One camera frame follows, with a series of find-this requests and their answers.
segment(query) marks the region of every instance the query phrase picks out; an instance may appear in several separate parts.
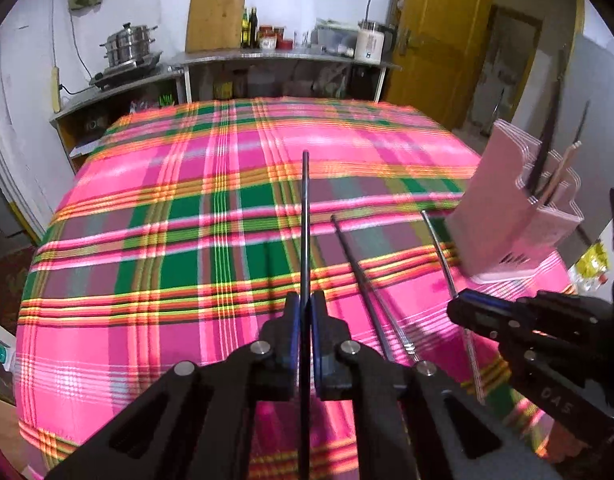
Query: utensil holder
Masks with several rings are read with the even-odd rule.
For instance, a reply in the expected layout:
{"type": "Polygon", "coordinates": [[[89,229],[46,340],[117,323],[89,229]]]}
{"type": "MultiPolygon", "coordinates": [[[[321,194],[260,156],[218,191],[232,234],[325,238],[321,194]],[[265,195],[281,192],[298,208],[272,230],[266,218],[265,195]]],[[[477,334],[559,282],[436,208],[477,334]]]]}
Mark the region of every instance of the utensil holder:
{"type": "MultiPolygon", "coordinates": [[[[551,202],[528,196],[525,183],[540,144],[497,120],[468,188],[445,222],[463,270],[476,282],[530,278],[583,220],[574,201],[580,178],[569,168],[551,202]]],[[[561,160],[554,150],[548,153],[538,189],[561,160]]]]}

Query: wooden door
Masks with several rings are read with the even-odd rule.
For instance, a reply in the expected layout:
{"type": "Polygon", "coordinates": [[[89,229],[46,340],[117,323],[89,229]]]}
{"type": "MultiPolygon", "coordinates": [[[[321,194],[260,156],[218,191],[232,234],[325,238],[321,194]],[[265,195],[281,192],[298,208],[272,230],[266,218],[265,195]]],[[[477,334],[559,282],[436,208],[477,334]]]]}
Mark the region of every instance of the wooden door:
{"type": "Polygon", "coordinates": [[[465,119],[481,70],[492,0],[405,0],[387,101],[451,130],[465,119]]]}

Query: silver screw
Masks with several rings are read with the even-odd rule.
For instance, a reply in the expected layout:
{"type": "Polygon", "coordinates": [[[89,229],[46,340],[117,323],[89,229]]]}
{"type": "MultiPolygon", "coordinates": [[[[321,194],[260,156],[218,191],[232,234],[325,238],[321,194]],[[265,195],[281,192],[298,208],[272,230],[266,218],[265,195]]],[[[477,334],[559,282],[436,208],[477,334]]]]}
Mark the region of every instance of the silver screw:
{"type": "Polygon", "coordinates": [[[265,355],[271,350],[271,345],[267,341],[254,341],[249,349],[256,355],[265,355]]]}
{"type": "Polygon", "coordinates": [[[431,361],[421,361],[416,365],[416,371],[427,377],[431,377],[436,373],[436,365],[431,361]]]}
{"type": "Polygon", "coordinates": [[[193,373],[194,368],[196,366],[191,361],[181,361],[176,366],[174,366],[174,373],[180,376],[191,375],[193,373]]]}
{"type": "Polygon", "coordinates": [[[340,344],[340,349],[345,354],[356,355],[358,352],[360,352],[360,344],[352,339],[348,339],[340,344]]]}

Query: cutting board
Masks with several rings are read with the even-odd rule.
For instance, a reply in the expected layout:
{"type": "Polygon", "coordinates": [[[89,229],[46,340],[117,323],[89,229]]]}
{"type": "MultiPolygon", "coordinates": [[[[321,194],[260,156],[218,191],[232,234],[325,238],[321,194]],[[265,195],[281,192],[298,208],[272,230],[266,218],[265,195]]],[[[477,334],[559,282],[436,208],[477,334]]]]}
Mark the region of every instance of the cutting board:
{"type": "Polygon", "coordinates": [[[239,48],[245,0],[191,0],[185,52],[239,48]]]}

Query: bottle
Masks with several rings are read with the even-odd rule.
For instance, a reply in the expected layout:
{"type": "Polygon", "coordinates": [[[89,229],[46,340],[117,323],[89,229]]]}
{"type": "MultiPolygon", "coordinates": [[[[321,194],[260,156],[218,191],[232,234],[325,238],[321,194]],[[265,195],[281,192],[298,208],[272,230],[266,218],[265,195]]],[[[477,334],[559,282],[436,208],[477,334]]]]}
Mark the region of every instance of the bottle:
{"type": "Polygon", "coordinates": [[[249,18],[247,17],[247,7],[242,11],[241,47],[249,48],[249,18]]]}
{"type": "Polygon", "coordinates": [[[258,17],[256,15],[256,7],[251,7],[251,14],[249,15],[249,46],[251,48],[258,47],[258,41],[256,38],[256,31],[258,30],[258,17]]]}

